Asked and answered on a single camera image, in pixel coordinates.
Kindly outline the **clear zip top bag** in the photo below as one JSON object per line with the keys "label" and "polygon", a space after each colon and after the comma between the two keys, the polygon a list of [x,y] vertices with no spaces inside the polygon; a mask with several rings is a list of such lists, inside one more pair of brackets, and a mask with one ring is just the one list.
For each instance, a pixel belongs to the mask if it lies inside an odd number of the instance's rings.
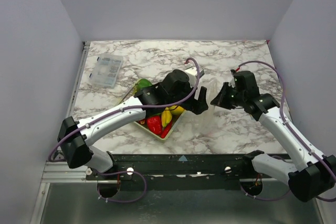
{"label": "clear zip top bag", "polygon": [[218,81],[214,77],[202,77],[200,86],[207,89],[206,102],[208,109],[200,115],[193,115],[191,119],[192,133],[195,136],[205,135],[211,131],[215,124],[215,106],[211,101],[218,95]]}

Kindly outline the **yellow lemon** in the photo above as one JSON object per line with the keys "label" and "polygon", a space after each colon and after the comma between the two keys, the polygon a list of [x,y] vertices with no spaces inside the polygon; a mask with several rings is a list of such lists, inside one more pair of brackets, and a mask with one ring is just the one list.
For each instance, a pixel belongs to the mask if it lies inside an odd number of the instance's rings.
{"label": "yellow lemon", "polygon": [[169,107],[169,111],[174,116],[180,116],[181,114],[184,113],[185,110],[179,105],[173,105]]}

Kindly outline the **yellow banana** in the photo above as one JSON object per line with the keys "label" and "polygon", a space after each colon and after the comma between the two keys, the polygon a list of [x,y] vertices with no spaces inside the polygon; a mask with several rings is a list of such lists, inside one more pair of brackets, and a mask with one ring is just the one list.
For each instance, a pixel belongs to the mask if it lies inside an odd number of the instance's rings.
{"label": "yellow banana", "polygon": [[161,124],[163,127],[166,127],[172,120],[172,113],[169,108],[165,108],[165,110],[161,113]]}

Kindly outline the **green bell pepper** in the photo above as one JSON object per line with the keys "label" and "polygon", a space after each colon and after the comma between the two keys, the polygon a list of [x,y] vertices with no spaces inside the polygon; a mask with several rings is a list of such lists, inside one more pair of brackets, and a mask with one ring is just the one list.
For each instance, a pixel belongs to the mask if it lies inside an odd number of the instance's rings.
{"label": "green bell pepper", "polygon": [[152,83],[148,79],[140,79],[136,84],[135,84],[135,91],[134,94],[137,92],[141,91],[143,88],[147,88],[152,86]]}

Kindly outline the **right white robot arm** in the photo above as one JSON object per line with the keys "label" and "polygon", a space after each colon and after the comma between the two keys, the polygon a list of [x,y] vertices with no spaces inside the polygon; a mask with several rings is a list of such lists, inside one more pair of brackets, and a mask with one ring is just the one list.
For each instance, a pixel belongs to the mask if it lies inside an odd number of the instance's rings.
{"label": "right white robot arm", "polygon": [[268,175],[288,185],[302,202],[333,188],[335,156],[325,156],[288,120],[271,94],[259,92],[252,72],[233,70],[232,75],[232,81],[223,84],[211,105],[228,110],[242,107],[274,136],[291,158],[291,163],[287,163],[263,151],[254,151],[245,156],[242,173],[249,178],[257,174]]}

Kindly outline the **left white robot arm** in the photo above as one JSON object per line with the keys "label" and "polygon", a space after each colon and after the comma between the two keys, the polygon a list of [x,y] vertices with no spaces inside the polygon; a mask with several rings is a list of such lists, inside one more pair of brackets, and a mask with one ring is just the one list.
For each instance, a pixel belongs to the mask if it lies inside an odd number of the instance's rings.
{"label": "left white robot arm", "polygon": [[195,97],[203,74],[203,70],[192,67],[184,71],[175,69],[159,83],[136,84],[134,95],[109,110],[79,121],[71,116],[64,119],[57,141],[68,167],[88,166],[104,179],[112,179],[117,171],[112,155],[94,147],[94,143],[129,123],[152,118],[176,104],[196,115],[203,113],[208,109],[207,89],[201,87],[198,98]]}

